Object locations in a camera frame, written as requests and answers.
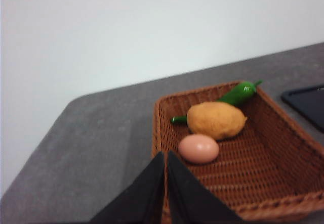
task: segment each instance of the toy vegetable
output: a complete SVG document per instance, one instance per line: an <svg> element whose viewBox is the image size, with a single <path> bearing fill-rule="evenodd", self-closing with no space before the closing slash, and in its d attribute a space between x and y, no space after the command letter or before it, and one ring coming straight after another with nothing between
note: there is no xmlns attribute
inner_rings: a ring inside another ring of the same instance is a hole
<svg viewBox="0 0 324 224"><path fill-rule="evenodd" d="M225 102L234 106L238 106L251 98L256 93L256 86L260 83L262 83L261 80L255 83L249 81L241 82L227 94L219 98L217 102ZM175 116L171 119L171 123L187 123L187 116Z"/></svg>

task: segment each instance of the egg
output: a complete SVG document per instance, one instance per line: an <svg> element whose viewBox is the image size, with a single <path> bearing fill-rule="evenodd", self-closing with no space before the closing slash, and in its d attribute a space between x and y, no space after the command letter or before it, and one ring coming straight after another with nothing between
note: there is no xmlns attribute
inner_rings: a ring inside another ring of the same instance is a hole
<svg viewBox="0 0 324 224"><path fill-rule="evenodd" d="M178 146L180 155L189 162L204 164L213 161L219 153L216 141L206 135L188 135Z"/></svg>

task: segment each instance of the basket weave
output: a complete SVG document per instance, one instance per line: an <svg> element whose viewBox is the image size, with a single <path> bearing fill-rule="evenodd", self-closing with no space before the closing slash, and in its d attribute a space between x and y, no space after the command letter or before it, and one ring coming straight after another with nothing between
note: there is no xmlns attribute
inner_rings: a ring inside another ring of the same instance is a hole
<svg viewBox="0 0 324 224"><path fill-rule="evenodd" d="M190 134L187 126L172 125L171 117L220 98L238 83L160 98L154 105L152 157L159 151L178 153L178 143ZM259 88L240 109L248 120L239 135L218 142L218 158L205 165L183 160L185 165L245 220L293 221L323 210L324 148ZM171 223L167 183L165 168L163 224Z"/></svg>

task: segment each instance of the wicker basket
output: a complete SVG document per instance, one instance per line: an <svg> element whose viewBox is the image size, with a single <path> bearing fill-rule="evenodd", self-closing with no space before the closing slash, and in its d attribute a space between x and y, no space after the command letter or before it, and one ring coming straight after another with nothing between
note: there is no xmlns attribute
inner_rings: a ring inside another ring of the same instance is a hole
<svg viewBox="0 0 324 224"><path fill-rule="evenodd" d="M160 98L154 106L152 156L178 152L190 131L171 125L191 105L214 101L239 81L204 87ZM241 110L248 117L242 132L219 141L220 154L210 164L184 161L215 196L245 220L299 220L324 209L324 148L261 89ZM162 223L171 223L165 169Z"/></svg>

